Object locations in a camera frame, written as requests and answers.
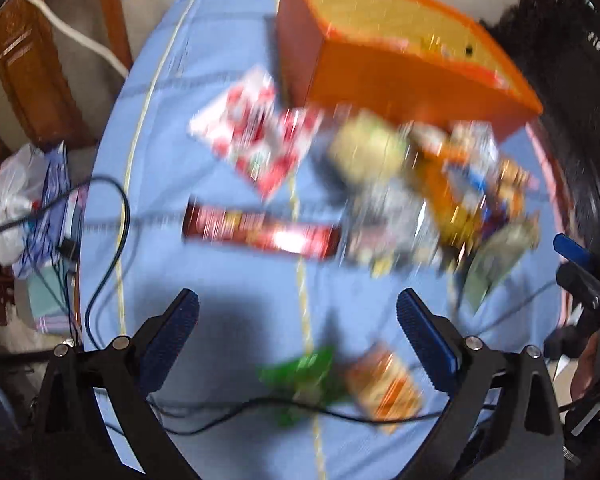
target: human hand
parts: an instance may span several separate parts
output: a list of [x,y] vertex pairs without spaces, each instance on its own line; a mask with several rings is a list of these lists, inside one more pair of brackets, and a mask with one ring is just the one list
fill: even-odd
[[589,338],[580,359],[576,373],[571,380],[571,399],[581,399],[593,382],[594,364],[596,362],[596,351],[598,350],[598,333]]

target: orange snack packet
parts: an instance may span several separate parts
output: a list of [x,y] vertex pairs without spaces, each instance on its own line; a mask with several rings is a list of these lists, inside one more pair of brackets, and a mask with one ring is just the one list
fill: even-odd
[[[420,392],[409,371],[398,356],[383,344],[375,344],[345,373],[351,395],[375,420],[407,418],[420,411]],[[386,424],[386,434],[395,431],[397,424]]]

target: table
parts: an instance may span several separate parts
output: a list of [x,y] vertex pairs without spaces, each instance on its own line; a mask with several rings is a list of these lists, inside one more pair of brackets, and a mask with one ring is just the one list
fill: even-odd
[[[432,312],[447,315],[446,276],[421,270],[373,280],[366,269],[305,262],[304,309],[296,258],[182,240],[182,216],[192,195],[218,205],[262,207],[250,184],[187,135],[187,122],[250,67],[260,64],[276,74],[275,12],[276,0],[177,0],[148,38],[113,109],[94,167],[94,174],[110,174],[124,183],[132,212],[118,268],[122,282],[107,283],[91,318],[96,338],[108,343],[120,333],[132,334],[187,287],[200,297],[200,321],[156,395],[158,402],[245,400],[266,392],[257,379],[261,365],[327,343],[346,360],[382,340],[412,368],[423,392],[422,412],[442,409],[446,396],[432,389],[419,366],[395,319],[395,300],[412,286]],[[524,130],[502,149],[542,180]],[[277,211],[290,212],[291,186],[303,219],[337,221],[342,215],[313,157],[274,197],[271,206]],[[506,316],[551,280],[558,265],[552,207],[546,200],[529,200],[529,205],[540,211],[539,249],[524,257],[475,316],[467,308],[460,311],[460,332],[479,334],[495,349],[541,346],[561,314],[560,291],[554,286]],[[83,305],[114,253],[120,214],[115,190],[92,186],[80,258]],[[106,399],[100,400],[104,418],[115,424]],[[359,413],[351,405],[338,409]],[[213,416],[167,424],[190,429]],[[433,423],[404,425],[385,436],[374,428],[320,417],[282,430],[270,410],[260,410],[174,441],[203,478],[384,479],[400,471]],[[112,439],[122,460],[138,467],[125,440],[114,433]]]

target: strawberry print wrapper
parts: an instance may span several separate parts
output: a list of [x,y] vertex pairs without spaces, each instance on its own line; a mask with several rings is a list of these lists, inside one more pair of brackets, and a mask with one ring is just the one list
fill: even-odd
[[298,168],[323,117],[312,108],[277,112],[275,99],[272,77],[254,67],[189,121],[189,133],[250,179],[264,201]]

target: orange storage box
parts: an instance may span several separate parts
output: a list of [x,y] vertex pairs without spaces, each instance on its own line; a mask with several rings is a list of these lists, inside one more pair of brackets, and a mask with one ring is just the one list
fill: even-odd
[[542,112],[477,23],[436,0],[280,0],[292,104],[369,108],[396,123],[490,121],[503,140]]

